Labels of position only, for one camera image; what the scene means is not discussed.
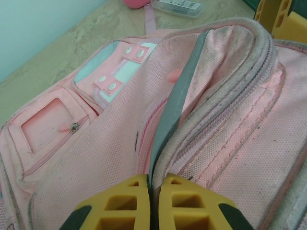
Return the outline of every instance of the blue wall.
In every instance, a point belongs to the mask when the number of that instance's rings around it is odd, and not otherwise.
[[[106,0],[1,0],[0,82]]]

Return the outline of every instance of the light blue panel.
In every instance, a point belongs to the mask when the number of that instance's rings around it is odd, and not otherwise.
[[[152,53],[152,51],[154,50],[154,48],[157,46],[157,44],[154,43],[143,43],[142,46],[146,46],[146,47],[150,47],[150,50],[147,54],[147,57]],[[136,63],[134,61],[127,61],[127,63],[117,72],[117,74],[115,75],[115,78],[119,81],[121,81],[122,83],[124,83],[124,85],[126,85],[128,83],[128,81],[134,76],[134,74],[138,71],[138,69],[141,67],[141,64]],[[115,92],[114,94],[112,94],[111,96],[108,96],[106,93],[104,93],[103,91],[100,91],[100,95],[103,96],[103,98],[107,101],[107,102],[111,102],[113,101],[113,99],[118,95],[118,93],[120,92],[120,90],[118,90],[117,92]]]
[[[105,1],[0,1],[0,81]]]
[[[75,83],[84,79],[93,72],[101,63],[104,62],[115,51],[119,42],[112,42],[100,50],[75,76]]]

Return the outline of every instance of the zipper pull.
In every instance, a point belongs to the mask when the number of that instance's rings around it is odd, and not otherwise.
[[[79,126],[80,125],[78,123],[72,123],[72,125],[71,125],[71,134],[74,134],[78,130]]]

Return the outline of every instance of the white label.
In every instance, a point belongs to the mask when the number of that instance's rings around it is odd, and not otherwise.
[[[159,2],[179,6],[179,7],[184,7],[192,10],[196,10],[200,4],[197,2],[193,1],[184,1],[184,0],[159,0]]]

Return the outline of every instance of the snap button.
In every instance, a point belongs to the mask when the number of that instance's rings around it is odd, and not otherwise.
[[[132,47],[129,46],[129,47],[126,49],[125,54],[128,54],[131,50],[132,50]]]
[[[116,83],[110,84],[108,90],[113,90],[113,89],[115,89],[116,85],[117,85]]]
[[[102,76],[101,78],[99,78],[99,82],[103,82],[106,79],[106,76]]]
[[[140,58],[143,56],[143,54],[144,54],[144,50],[141,49],[139,52],[137,52],[136,57]]]

